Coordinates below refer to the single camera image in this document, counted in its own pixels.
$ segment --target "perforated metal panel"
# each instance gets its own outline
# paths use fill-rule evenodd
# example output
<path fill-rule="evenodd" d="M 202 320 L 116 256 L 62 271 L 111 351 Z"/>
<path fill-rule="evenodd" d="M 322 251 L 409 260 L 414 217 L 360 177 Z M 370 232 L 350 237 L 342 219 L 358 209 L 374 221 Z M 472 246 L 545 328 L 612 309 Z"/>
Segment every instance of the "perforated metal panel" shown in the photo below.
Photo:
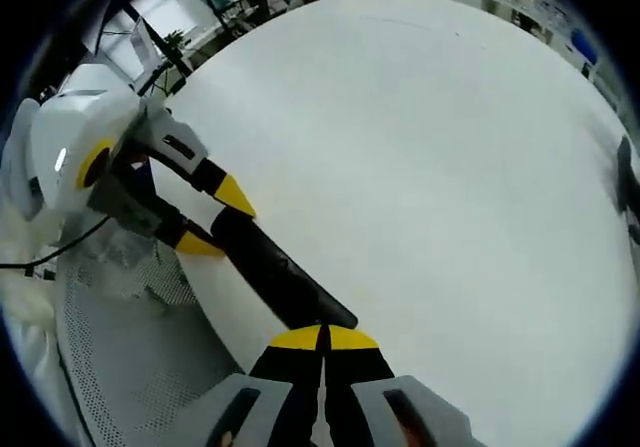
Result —
<path fill-rule="evenodd" d="M 65 237 L 97 220 L 70 222 Z M 239 368 L 171 249 L 109 228 L 60 259 L 61 356 L 96 446 L 157 446 L 180 408 Z"/>

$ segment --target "cable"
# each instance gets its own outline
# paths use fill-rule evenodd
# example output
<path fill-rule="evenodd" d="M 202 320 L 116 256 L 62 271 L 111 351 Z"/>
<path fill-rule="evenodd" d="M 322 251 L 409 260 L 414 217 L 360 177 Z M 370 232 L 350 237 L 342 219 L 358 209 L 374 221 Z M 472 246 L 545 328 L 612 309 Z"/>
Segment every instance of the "cable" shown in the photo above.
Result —
<path fill-rule="evenodd" d="M 59 255 L 64 254 L 67 250 L 74 248 L 76 245 L 78 245 L 80 242 L 85 240 L 91 234 L 96 232 L 100 227 L 102 227 L 104 224 L 106 224 L 107 220 L 109 220 L 110 218 L 111 217 L 106 216 L 104 219 L 102 219 L 96 225 L 91 227 L 89 230 L 87 230 L 84 234 L 82 234 L 77 239 L 72 240 L 67 245 L 65 245 L 63 247 L 60 247 L 55 252 L 52 252 L 51 254 L 49 254 L 49 255 L 41 258 L 41 259 L 33 260 L 31 262 L 27 262 L 26 264 L 0 264 L 0 270 L 5 270 L 5 269 L 25 269 L 26 270 L 26 269 L 32 269 L 34 267 L 37 267 L 38 265 L 42 265 L 42 264 L 44 264 L 46 262 L 49 262 L 51 259 L 55 259 Z"/>

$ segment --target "white table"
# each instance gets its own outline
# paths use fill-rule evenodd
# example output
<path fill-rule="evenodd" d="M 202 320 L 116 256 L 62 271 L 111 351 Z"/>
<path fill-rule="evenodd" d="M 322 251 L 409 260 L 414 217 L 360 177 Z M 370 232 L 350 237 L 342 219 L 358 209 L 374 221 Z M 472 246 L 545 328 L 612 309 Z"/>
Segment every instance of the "white table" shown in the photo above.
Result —
<path fill-rule="evenodd" d="M 603 401 L 638 311 L 613 196 L 624 131 L 538 40 L 447 0 L 323 0 L 227 47 L 168 106 L 395 372 L 480 440 L 564 445 Z M 211 199 L 154 175 L 209 225 Z M 250 368 L 283 325 L 227 260 L 181 263 Z"/>

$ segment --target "potted plant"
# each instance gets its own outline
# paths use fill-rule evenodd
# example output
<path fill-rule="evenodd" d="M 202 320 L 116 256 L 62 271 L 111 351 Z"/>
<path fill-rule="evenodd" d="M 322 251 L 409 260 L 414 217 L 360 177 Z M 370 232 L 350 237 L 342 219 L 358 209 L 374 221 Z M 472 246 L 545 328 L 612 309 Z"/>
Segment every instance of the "potted plant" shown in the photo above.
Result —
<path fill-rule="evenodd" d="M 164 40 L 167 48 L 173 51 L 176 57 L 182 56 L 182 48 L 186 43 L 182 30 L 174 30 L 170 34 L 167 34 L 162 40 Z"/>

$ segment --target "white casing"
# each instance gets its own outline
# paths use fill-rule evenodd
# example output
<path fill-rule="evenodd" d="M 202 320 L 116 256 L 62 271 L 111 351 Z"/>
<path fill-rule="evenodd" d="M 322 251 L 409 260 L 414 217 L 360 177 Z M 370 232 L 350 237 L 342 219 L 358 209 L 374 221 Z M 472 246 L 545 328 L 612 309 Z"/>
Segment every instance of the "white casing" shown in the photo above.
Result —
<path fill-rule="evenodd" d="M 33 119 L 31 152 L 44 201 L 52 210 L 85 207 L 92 187 L 77 186 L 85 159 L 101 141 L 117 143 L 139 109 L 140 97 L 99 64 L 79 66 L 61 92 L 42 105 Z"/>

